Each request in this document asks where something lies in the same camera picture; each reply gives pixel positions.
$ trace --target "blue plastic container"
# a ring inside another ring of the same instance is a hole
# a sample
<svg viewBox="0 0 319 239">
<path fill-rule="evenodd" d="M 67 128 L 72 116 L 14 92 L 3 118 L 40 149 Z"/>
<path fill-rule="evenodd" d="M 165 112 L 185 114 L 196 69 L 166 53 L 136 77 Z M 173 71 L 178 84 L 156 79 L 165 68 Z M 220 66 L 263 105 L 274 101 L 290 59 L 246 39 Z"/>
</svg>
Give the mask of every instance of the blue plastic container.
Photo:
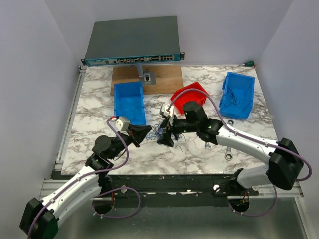
<svg viewBox="0 0 319 239">
<path fill-rule="evenodd" d="M 140 81 L 114 84 L 114 115 L 125 116 L 133 125 L 146 125 Z"/>
<path fill-rule="evenodd" d="M 254 104 L 255 77 L 228 72 L 220 112 L 224 116 L 246 120 Z"/>
</svg>

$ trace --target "marble tabletop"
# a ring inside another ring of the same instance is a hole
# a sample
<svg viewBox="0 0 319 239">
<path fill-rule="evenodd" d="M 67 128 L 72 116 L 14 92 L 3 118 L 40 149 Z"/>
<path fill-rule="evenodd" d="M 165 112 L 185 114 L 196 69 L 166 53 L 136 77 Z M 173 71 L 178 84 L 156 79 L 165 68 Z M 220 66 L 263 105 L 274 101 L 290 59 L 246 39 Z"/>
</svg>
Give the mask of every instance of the marble tabletop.
<svg viewBox="0 0 319 239">
<path fill-rule="evenodd" d="M 106 120 L 113 115 L 114 99 L 110 95 L 112 67 L 88 67 L 80 99 L 77 105 L 72 131 L 68 142 L 63 175 L 74 175 L 85 164 L 92 154 L 92 147 L 101 135 L 114 136 L 106 125 Z M 247 120 L 234 119 L 234 127 L 244 132 L 277 139 L 272 119 L 260 87 L 256 71 L 250 67 L 237 66 L 183 66 L 184 86 L 198 81 L 219 104 L 223 94 L 222 84 L 227 72 L 236 72 L 255 77 L 254 106 Z M 155 125 L 162 121 L 160 108 L 163 103 L 170 103 L 172 94 L 144 95 L 146 122 Z M 211 118 L 218 118 L 210 101 L 206 101 L 204 109 Z M 156 141 L 144 140 L 140 148 L 129 146 L 129 162 L 120 169 L 111 171 L 115 174 L 212 174 L 233 173 L 238 168 L 256 167 L 262 163 L 252 156 L 232 149 L 233 159 L 225 159 L 225 146 L 211 145 L 204 148 L 205 143 L 195 133 L 184 134 L 186 142 L 175 142 L 171 148 L 156 144 Z M 125 156 L 114 162 L 121 164 Z"/>
</svg>

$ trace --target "purple cable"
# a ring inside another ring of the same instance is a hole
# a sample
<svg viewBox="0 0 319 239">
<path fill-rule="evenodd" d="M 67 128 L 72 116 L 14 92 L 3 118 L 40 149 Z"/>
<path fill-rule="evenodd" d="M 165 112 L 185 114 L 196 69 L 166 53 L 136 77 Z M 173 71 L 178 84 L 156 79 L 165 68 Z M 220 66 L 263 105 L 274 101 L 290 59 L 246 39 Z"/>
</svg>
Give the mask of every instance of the purple cable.
<svg viewBox="0 0 319 239">
<path fill-rule="evenodd" d="M 108 192 L 105 192 L 105 193 L 101 193 L 100 195 L 98 195 L 97 197 L 101 197 L 101 196 L 104 196 L 106 194 L 109 194 L 109 193 L 112 193 L 112 192 L 115 192 L 115 191 L 118 191 L 118 190 L 121 190 L 121 189 L 128 189 L 128 190 L 132 190 L 133 192 L 136 193 L 136 195 L 138 196 L 138 199 L 139 199 L 139 203 L 137 205 L 137 207 L 134 209 L 134 211 L 132 211 L 131 213 L 127 214 L 127 215 L 124 215 L 124 216 L 107 216 L 107 215 L 103 215 L 103 214 L 98 214 L 95 210 L 95 205 L 93 204 L 93 210 L 94 210 L 94 214 L 100 216 L 100 217 L 103 217 L 103 218 L 112 218 L 112 219 L 123 219 L 123 218 L 128 218 L 132 215 L 134 215 L 135 213 L 138 212 L 138 210 L 140 209 L 140 205 L 141 205 L 141 197 L 139 195 L 139 193 L 134 189 L 134 188 L 130 188 L 130 187 L 121 187 L 121 188 L 116 188 L 116 189 L 112 189 Z"/>
<path fill-rule="evenodd" d="M 118 169 L 120 167 L 123 167 L 129 160 L 129 150 L 128 150 L 128 147 L 127 145 L 125 144 L 124 140 L 122 139 L 122 137 L 120 136 L 119 133 L 117 133 L 117 131 L 111 126 L 110 124 L 110 121 L 111 121 L 112 118 L 109 118 L 107 121 L 106 121 L 106 124 L 110 127 L 110 129 L 115 133 L 115 135 L 119 138 L 119 140 L 121 141 L 121 143 L 123 144 L 124 148 L 125 148 L 125 151 L 126 151 L 126 159 L 125 161 L 120 164 L 119 166 L 116 166 L 114 168 L 108 168 L 108 169 L 102 169 L 102 170 L 97 170 L 97 171 L 93 171 L 93 172 L 90 172 L 90 173 L 86 173 L 86 174 L 83 174 L 81 177 L 79 177 L 79 179 L 83 179 L 89 175 L 92 175 L 92 174 L 98 174 L 98 173 L 104 173 L 104 172 L 109 172 L 109 171 L 112 171 L 112 170 L 115 170 L 115 169 Z M 74 180 L 72 181 L 70 184 L 68 184 L 64 189 L 62 189 L 58 194 L 56 194 L 52 199 L 53 200 L 56 200 L 58 197 L 60 197 L 66 190 L 68 190 L 73 184 L 75 184 L 76 182 L 78 182 L 78 180 Z M 35 225 L 35 222 L 39 219 L 40 215 L 44 212 L 44 210 L 50 206 L 52 203 L 51 201 L 49 201 L 46 205 L 44 205 L 43 208 L 41 208 L 41 210 L 38 212 L 38 214 L 35 216 L 35 218 L 33 219 L 32 223 L 31 223 L 31 226 L 30 226 L 30 229 L 29 229 L 29 232 L 28 232 L 28 237 L 27 239 L 31 239 L 31 234 L 32 234 L 32 229 L 34 228 L 34 225 Z"/>
<path fill-rule="evenodd" d="M 225 128 L 228 129 L 230 132 L 235 133 L 235 131 L 232 130 L 231 128 L 229 128 L 228 125 L 226 124 L 226 122 L 224 121 L 223 116 L 221 115 L 221 113 L 220 113 L 220 111 L 219 111 L 217 105 L 215 104 L 214 100 L 210 97 L 210 95 L 207 94 L 207 93 L 204 92 L 204 91 L 199 90 L 199 89 L 191 88 L 191 89 L 186 89 L 185 91 L 179 93 L 179 94 L 176 96 L 176 98 L 175 98 L 175 99 L 171 102 L 171 104 L 169 105 L 168 111 L 170 110 L 170 108 L 172 107 L 172 105 L 175 103 L 175 101 L 176 101 L 182 94 L 186 93 L 187 91 L 198 91 L 198 92 L 201 92 L 202 94 L 206 95 L 206 96 L 208 97 L 208 99 L 212 102 L 212 104 L 214 105 L 214 108 L 215 108 L 215 110 L 216 110 L 216 112 L 217 112 L 217 114 L 218 114 L 218 116 L 219 116 L 221 122 L 222 122 L 223 125 L 225 126 Z M 292 156 L 294 156 L 294 157 L 300 159 L 302 162 L 304 162 L 304 163 L 307 165 L 308 170 L 309 170 L 308 175 L 307 175 L 306 177 L 304 177 L 304 178 L 297 179 L 296 181 L 298 181 L 298 182 L 300 182 L 300 181 L 305 181 L 305 180 L 307 180 L 307 179 L 309 179 L 309 178 L 311 177 L 311 175 L 312 175 L 312 173 L 313 173 L 313 170 L 312 170 L 312 168 L 311 168 L 309 162 L 308 162 L 307 160 L 305 160 L 303 157 L 301 157 L 299 154 L 296 154 L 296 153 L 294 153 L 294 152 L 292 152 L 292 151 L 290 151 L 290 150 L 288 150 L 288 149 L 285 149 L 285 148 L 283 148 L 283 147 L 280 147 L 280 146 L 278 146 L 278 145 L 266 144 L 266 143 L 263 142 L 263 141 L 260 141 L 260 140 L 251 138 L 251 137 L 246 136 L 246 135 L 244 135 L 244 134 L 241 134 L 241 133 L 239 133 L 239 132 L 237 133 L 237 135 L 238 135 L 238 136 L 241 136 L 241 137 L 243 137 L 243 138 L 245 138 L 245 139 L 248 139 L 248 140 L 250 140 L 250 141 L 253 141 L 253 142 L 255 142 L 255 143 L 263 144 L 263 145 L 265 145 L 266 147 L 269 146 L 269 147 L 276 148 L 276 149 L 282 150 L 282 151 L 284 151 L 284 152 L 287 152 L 287 153 L 291 154 Z"/>
<path fill-rule="evenodd" d="M 265 211 L 264 213 L 256 214 L 256 215 L 254 215 L 254 214 L 244 214 L 244 213 L 240 213 L 240 212 L 236 211 L 236 210 L 231 206 L 230 202 L 228 202 L 228 206 L 230 207 L 230 209 L 231 209 L 234 213 L 236 213 L 236 214 L 238 214 L 238 215 L 241 215 L 241 216 L 251 217 L 251 218 L 256 218 L 256 217 L 265 216 L 265 215 L 271 213 L 271 212 L 275 209 L 275 207 L 276 207 L 276 205 L 277 205 L 277 201 L 278 201 L 277 190 L 276 190 L 276 187 L 275 187 L 274 185 L 273 185 L 273 187 L 274 187 L 274 191 L 275 191 L 275 201 L 274 201 L 273 205 L 271 206 L 271 208 L 270 208 L 268 211 Z"/>
</svg>

